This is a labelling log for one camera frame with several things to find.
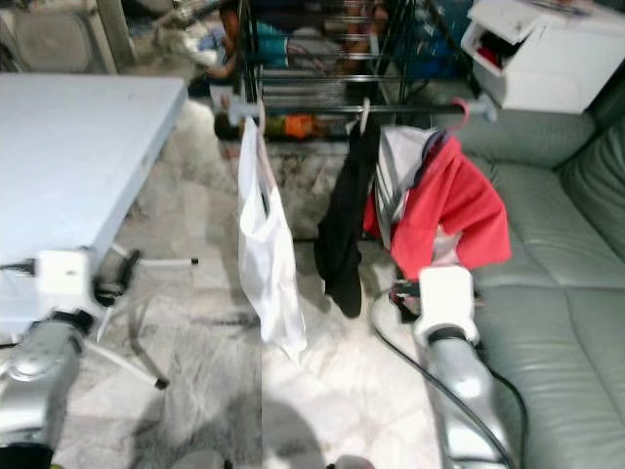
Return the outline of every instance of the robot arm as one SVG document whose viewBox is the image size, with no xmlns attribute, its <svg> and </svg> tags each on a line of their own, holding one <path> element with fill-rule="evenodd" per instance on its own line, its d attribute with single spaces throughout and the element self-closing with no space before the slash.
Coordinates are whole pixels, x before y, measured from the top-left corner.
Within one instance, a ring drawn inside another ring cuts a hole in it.
<svg viewBox="0 0 625 469">
<path fill-rule="evenodd" d="M 54 313 L 33 325 L 0 375 L 0 467 L 48 469 L 93 318 Z"/>
<path fill-rule="evenodd" d="M 392 289 L 395 298 L 416 295 L 421 311 L 413 333 L 425 351 L 427 366 L 412 360 L 382 334 L 374 308 L 371 320 L 378 336 L 441 391 L 433 399 L 445 469 L 518 467 L 495 411 L 493 376 L 474 348 L 479 333 L 471 274 L 459 266 L 431 267 L 421 271 L 418 285 L 403 283 Z"/>
<path fill-rule="evenodd" d="M 34 276 L 40 307 L 52 313 L 34 322 L 0 363 L 0 468 L 50 468 L 87 337 L 97 323 L 105 326 L 104 312 L 128 288 L 139 261 L 139 252 L 131 253 L 117 281 L 94 291 L 90 254 L 43 251 L 36 260 L 3 266 Z"/>
</svg>

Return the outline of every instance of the tile floor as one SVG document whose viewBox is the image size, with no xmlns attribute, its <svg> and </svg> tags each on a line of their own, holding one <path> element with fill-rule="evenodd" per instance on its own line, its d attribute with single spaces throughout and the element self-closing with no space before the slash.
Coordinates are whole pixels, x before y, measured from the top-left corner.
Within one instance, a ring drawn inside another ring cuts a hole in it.
<svg viewBox="0 0 625 469">
<path fill-rule="evenodd" d="M 323 296 L 310 244 L 296 245 L 310 346 L 293 363 L 261 344 L 236 272 L 236 159 L 222 157 L 212 114 L 198 103 L 186 104 L 168 145 L 173 150 L 154 166 L 117 241 L 149 257 L 197 256 L 200 265 L 141 268 L 104 345 L 137 362 L 143 357 L 171 385 L 150 389 L 88 353 L 58 463 L 164 469 L 213 449 L 235 468 L 316 469 L 342 455 L 378 469 L 438 468 L 422 379 L 372 335 L 365 317 L 344 319 Z M 341 166 L 334 153 L 344 151 L 270 149 L 295 237 L 314 235 Z M 394 267 L 372 243 L 362 249 L 371 299 L 390 284 Z M 111 255 L 104 270 L 113 263 Z M 385 330 L 414 355 L 409 331 L 385 307 Z"/>
</svg>

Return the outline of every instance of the black cable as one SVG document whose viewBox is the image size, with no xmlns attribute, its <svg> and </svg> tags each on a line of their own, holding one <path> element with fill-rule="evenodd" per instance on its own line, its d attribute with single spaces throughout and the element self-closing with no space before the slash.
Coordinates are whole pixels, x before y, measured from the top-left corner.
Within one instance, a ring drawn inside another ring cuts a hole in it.
<svg viewBox="0 0 625 469">
<path fill-rule="evenodd" d="M 436 378 L 433 374 L 431 374 L 427 369 L 418 364 L 416 361 L 412 360 L 408 357 L 398 346 L 391 342 L 378 328 L 375 320 L 373 318 L 373 307 L 375 304 L 383 298 L 385 295 L 389 293 L 390 289 L 382 291 L 371 303 L 369 306 L 368 316 L 369 322 L 373 327 L 376 335 L 380 340 L 382 340 L 385 344 L 387 344 L 396 354 L 402 357 L 406 362 L 408 362 L 412 367 L 414 367 L 417 371 L 421 373 L 421 375 L 426 379 L 426 381 L 432 383 L 435 388 L 437 388 L 441 393 L 443 393 L 450 401 L 452 401 L 469 419 L 473 422 L 473 424 L 478 428 L 479 432 L 488 440 L 488 442 L 492 445 L 492 447 L 499 453 L 502 463 L 508 469 L 516 469 L 512 456 L 508 453 L 508 451 L 504 448 L 499 439 L 492 433 L 492 431 L 488 428 L 488 426 L 479 418 L 479 416 L 473 412 L 473 410 L 465 404 L 465 402 L 460 399 L 453 391 L 451 391 L 442 381 Z"/>
<path fill-rule="evenodd" d="M 33 277 L 36 273 L 36 261 L 34 259 L 25 259 L 16 264 L 3 264 L 0 271 L 14 271 Z"/>
<path fill-rule="evenodd" d="M 508 388 L 508 390 L 513 394 L 513 396 L 515 397 L 515 400 L 517 401 L 517 405 L 519 406 L 519 409 L 521 411 L 521 443 L 519 445 L 519 467 L 520 469 L 524 469 L 525 450 L 527 448 L 527 437 L 528 437 L 528 429 L 529 429 L 529 417 L 528 417 L 529 413 L 527 412 L 527 406 L 525 405 L 525 401 L 523 400 L 523 397 L 521 393 L 519 392 L 519 389 L 517 389 L 517 387 L 513 383 L 511 383 L 507 378 L 503 377 L 501 374 L 499 374 L 497 371 L 492 369 L 487 364 L 485 364 L 485 366 L 486 368 L 488 368 L 488 371 L 490 371 L 490 374 L 492 374 L 492 376 L 497 381 L 499 381 L 506 388 Z"/>
</svg>

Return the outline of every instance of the gray leather sofa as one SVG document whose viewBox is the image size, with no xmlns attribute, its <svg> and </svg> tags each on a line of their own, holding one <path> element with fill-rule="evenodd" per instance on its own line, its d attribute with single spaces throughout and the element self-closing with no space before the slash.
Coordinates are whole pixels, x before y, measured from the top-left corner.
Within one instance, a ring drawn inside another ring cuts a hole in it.
<svg viewBox="0 0 625 469">
<path fill-rule="evenodd" d="M 459 133 L 508 209 L 514 256 L 475 272 L 476 316 L 528 407 L 528 469 L 625 468 L 623 88 L 594 114 L 508 111 Z M 516 443 L 519 407 L 496 396 Z"/>
</svg>

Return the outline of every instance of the orange object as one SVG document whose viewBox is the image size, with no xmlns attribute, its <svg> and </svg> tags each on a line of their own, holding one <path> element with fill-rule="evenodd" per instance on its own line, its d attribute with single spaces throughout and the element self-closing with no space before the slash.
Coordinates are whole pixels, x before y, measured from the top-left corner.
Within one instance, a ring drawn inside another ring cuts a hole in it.
<svg viewBox="0 0 625 469">
<path fill-rule="evenodd" d="M 312 114 L 287 115 L 284 122 L 284 134 L 296 139 L 305 139 L 313 133 Z"/>
</svg>

